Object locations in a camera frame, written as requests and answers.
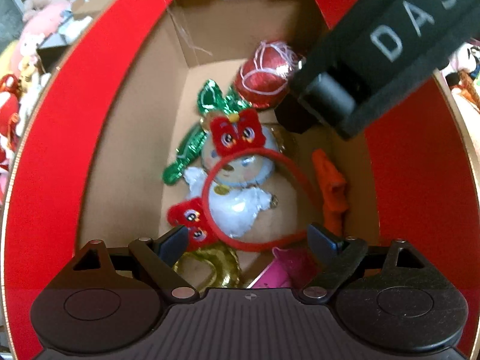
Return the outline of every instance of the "red foil balloon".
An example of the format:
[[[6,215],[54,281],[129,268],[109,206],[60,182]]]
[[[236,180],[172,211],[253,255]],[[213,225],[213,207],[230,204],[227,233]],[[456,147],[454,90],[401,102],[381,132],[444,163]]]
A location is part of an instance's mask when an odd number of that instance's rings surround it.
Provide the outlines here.
[[[285,42],[260,42],[237,73],[235,88],[257,109],[276,107],[289,91],[298,57]]]

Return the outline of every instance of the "screw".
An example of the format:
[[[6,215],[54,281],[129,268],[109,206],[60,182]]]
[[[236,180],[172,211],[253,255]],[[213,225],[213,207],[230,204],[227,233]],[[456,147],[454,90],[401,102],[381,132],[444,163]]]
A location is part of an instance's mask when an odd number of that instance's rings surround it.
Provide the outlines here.
[[[177,299],[188,299],[195,295],[195,290],[190,287],[177,287],[172,291],[172,295]]]
[[[321,299],[326,297],[328,292],[322,287],[308,287],[303,290],[303,294],[309,298]]]

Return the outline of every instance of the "orange fabric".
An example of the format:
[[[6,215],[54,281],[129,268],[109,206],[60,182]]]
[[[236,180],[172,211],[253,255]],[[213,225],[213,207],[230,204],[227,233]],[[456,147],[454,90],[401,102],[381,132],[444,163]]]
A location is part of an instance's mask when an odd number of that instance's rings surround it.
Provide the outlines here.
[[[345,188],[347,181],[322,149],[311,155],[317,182],[323,195],[323,226],[337,236],[343,233],[343,213],[349,209]]]

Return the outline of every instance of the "white string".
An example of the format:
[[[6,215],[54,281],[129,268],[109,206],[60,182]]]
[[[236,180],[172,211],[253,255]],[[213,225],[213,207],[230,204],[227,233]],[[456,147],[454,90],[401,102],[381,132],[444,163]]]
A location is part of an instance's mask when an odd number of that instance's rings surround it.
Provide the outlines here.
[[[273,48],[284,60],[285,64],[288,65],[289,71],[286,74],[282,74],[277,69],[271,67],[263,67],[263,55],[265,54],[265,50],[267,47]],[[267,96],[274,96],[282,92],[285,87],[288,85],[288,76],[291,72],[294,71],[296,64],[298,63],[297,56],[293,52],[291,48],[285,42],[272,42],[267,44],[264,40],[260,42],[260,46],[255,50],[255,55],[253,57],[253,64],[255,69],[252,69],[247,74],[243,72],[243,66],[240,68],[240,77],[242,78],[241,82],[243,87],[248,90],[249,92],[256,93],[257,95],[267,95]],[[275,91],[273,92],[264,92],[258,91],[253,88],[249,88],[246,84],[246,80],[257,73],[267,73],[272,74],[276,77],[281,78],[284,80],[284,83]]]

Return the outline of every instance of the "red plush ornament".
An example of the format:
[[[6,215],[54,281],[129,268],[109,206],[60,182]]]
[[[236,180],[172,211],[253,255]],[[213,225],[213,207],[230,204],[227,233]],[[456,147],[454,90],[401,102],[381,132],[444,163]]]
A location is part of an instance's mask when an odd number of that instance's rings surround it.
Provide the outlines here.
[[[20,121],[17,96],[9,92],[0,92],[0,134],[7,139],[7,149],[15,151],[18,137],[15,127]]]
[[[288,93],[299,59],[285,42],[260,42],[237,73],[235,88],[255,108],[276,107]]]
[[[0,92],[8,92],[18,96],[18,78],[13,74],[6,74],[0,79]]]
[[[266,141],[257,111],[253,108],[216,117],[210,122],[210,131],[215,149],[222,157],[263,147]]]
[[[202,200],[199,197],[171,206],[166,217],[172,226],[184,225],[188,228],[187,251],[195,251],[218,241],[203,214]]]

